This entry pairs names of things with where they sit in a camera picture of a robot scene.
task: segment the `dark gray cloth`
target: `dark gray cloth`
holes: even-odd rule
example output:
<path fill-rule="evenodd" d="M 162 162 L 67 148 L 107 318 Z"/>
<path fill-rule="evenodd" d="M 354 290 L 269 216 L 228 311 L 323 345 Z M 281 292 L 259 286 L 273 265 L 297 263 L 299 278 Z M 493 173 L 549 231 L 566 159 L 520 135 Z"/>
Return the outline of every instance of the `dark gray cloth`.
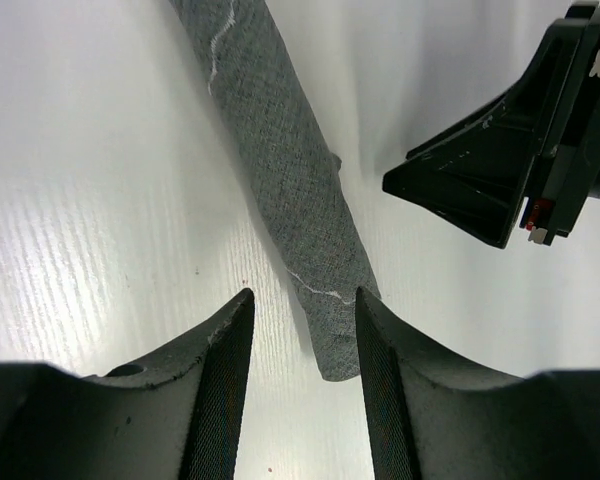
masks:
<path fill-rule="evenodd" d="M 170 0 L 306 312 L 325 380 L 359 374 L 354 300 L 379 295 L 331 154 L 264 0 Z"/>

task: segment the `white surface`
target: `white surface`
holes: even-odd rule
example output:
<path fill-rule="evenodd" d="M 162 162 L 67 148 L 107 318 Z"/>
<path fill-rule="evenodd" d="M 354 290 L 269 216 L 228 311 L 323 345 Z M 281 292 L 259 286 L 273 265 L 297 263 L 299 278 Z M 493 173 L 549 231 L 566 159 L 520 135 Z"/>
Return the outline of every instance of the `white surface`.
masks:
<path fill-rule="evenodd" d="M 600 367 L 600 202 L 569 240 L 540 248 L 516 231 L 501 252 L 382 194 L 379 179 L 514 81 L 568 3 L 269 2 L 344 161 L 386 303 L 514 374 Z M 248 285 L 258 308 L 236 478 L 370 479 L 360 381 L 320 380 L 234 161 L 166 5 L 0 2 L 0 360 L 104 373 Z"/>

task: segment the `red part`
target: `red part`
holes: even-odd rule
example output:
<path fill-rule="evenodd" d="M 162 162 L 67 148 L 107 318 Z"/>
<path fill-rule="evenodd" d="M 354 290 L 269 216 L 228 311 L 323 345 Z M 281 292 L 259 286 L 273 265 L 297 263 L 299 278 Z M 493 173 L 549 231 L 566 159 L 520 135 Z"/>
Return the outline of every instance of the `red part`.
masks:
<path fill-rule="evenodd" d="M 548 216 L 551 213 L 553 205 L 554 202 L 547 200 L 546 198 L 539 198 L 536 200 L 531 209 L 531 213 L 529 214 L 529 218 L 527 219 L 525 228 L 529 231 L 533 230 L 533 227 L 536 226 L 541 217 Z"/>

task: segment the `gray fabric strip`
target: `gray fabric strip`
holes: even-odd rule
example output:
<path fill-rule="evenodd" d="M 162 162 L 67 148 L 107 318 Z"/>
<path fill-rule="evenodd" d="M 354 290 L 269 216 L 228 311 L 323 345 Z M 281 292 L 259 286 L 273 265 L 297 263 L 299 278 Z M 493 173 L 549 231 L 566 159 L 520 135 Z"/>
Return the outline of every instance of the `gray fabric strip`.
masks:
<path fill-rule="evenodd" d="M 170 0 L 208 74 L 325 380 L 359 374 L 354 301 L 379 295 L 331 154 L 264 0 Z"/>

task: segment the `black plastic part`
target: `black plastic part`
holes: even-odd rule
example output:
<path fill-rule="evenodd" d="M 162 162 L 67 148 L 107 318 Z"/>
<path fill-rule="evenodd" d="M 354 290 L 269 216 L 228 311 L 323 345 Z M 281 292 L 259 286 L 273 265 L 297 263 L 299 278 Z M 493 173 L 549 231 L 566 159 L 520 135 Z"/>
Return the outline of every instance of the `black plastic part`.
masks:
<path fill-rule="evenodd" d="M 600 78 L 589 77 L 599 48 L 600 4 L 572 5 L 518 82 L 410 151 L 383 190 L 499 248 L 524 198 L 521 226 L 534 202 L 547 199 L 555 205 L 537 225 L 548 229 L 544 243 L 568 235 L 590 192 L 600 196 Z"/>
<path fill-rule="evenodd" d="M 600 371 L 519 379 L 356 301 L 376 478 L 600 479 Z"/>
<path fill-rule="evenodd" d="M 254 299 L 106 377 L 0 364 L 0 480 L 233 478 Z"/>

